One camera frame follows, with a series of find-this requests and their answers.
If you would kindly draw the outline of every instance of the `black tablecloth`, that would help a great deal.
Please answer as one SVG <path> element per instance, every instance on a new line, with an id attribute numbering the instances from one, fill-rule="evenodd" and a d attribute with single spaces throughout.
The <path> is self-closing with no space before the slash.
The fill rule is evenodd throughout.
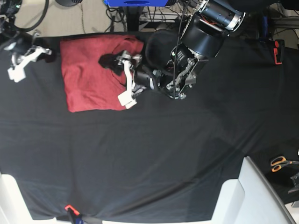
<path id="1" fill-rule="evenodd" d="M 17 84 L 9 65 L 1 53 L 0 170 L 16 178 L 34 219 L 72 204 L 111 221 L 209 220 L 246 155 L 285 203 L 299 199 L 269 173 L 271 157 L 298 158 L 297 50 L 275 66 L 270 45 L 228 39 L 185 100 L 148 91 L 122 112 L 68 112 L 59 57 L 30 63 Z"/>

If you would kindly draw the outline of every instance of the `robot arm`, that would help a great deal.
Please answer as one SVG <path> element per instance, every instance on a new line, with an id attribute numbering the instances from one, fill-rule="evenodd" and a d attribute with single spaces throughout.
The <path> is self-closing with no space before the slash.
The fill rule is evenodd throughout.
<path id="1" fill-rule="evenodd" d="M 48 62 L 54 60 L 53 51 L 47 48 L 47 44 L 42 39 L 37 39 L 40 35 L 38 31 L 35 31 L 33 35 L 26 33 L 35 29 L 42 22 L 49 6 L 49 0 L 46 0 L 39 22 L 27 29 L 14 25 L 15 14 L 21 8 L 21 4 L 22 0 L 0 0 L 0 15 L 5 16 L 0 18 L 0 51 L 6 50 L 12 53 L 8 74 L 9 78 L 16 83 L 26 77 L 24 68 L 28 63 L 38 59 L 46 59 Z"/>
<path id="2" fill-rule="evenodd" d="M 144 65 L 134 66 L 136 62 L 130 55 L 119 58 L 121 63 L 118 65 L 122 66 L 122 69 L 124 62 L 130 61 L 131 74 L 125 70 L 126 75 L 133 76 L 133 86 L 140 87 L 139 94 L 142 90 L 151 89 L 171 99 L 185 99 L 187 90 L 196 83 L 197 75 L 204 65 L 210 58 L 217 56 L 225 39 L 239 28 L 245 17 L 245 13 L 234 10 L 225 0 L 199 0 L 197 4 L 192 0 L 191 5 L 194 8 L 193 15 L 183 31 L 180 44 L 170 52 L 168 67 L 173 68 L 175 64 L 175 78 L 171 69 L 145 69 Z M 127 97 L 128 101 L 134 101 L 134 104 L 138 96 L 135 91 L 131 91 L 130 99 Z"/>

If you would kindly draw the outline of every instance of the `folded red shirt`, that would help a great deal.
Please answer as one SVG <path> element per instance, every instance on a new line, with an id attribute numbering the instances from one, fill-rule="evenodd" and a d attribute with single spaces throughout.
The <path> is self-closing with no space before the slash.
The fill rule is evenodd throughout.
<path id="1" fill-rule="evenodd" d="M 102 55 L 123 50 L 140 54 L 143 43 L 131 35 L 100 35 L 60 42 L 61 70 L 69 111 L 125 110 L 118 96 L 126 90 L 126 76 L 99 64 Z"/>

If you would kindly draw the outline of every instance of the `scissors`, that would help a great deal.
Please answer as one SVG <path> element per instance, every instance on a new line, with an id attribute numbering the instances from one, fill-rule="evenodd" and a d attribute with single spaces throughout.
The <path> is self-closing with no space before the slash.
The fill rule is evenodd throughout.
<path id="1" fill-rule="evenodd" d="M 284 156 L 279 156 L 272 160 L 271 164 L 271 170 L 272 172 L 277 172 L 281 170 L 283 167 L 289 166 L 291 164 L 299 164 L 299 161 L 290 161 L 287 160 Z"/>

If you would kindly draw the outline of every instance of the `blue box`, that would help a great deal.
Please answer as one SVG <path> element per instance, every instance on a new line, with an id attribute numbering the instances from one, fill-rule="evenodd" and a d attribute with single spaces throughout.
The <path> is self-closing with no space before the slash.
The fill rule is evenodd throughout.
<path id="1" fill-rule="evenodd" d="M 168 0 L 104 0 L 104 3 L 111 7 L 120 6 L 157 6 L 163 7 Z"/>

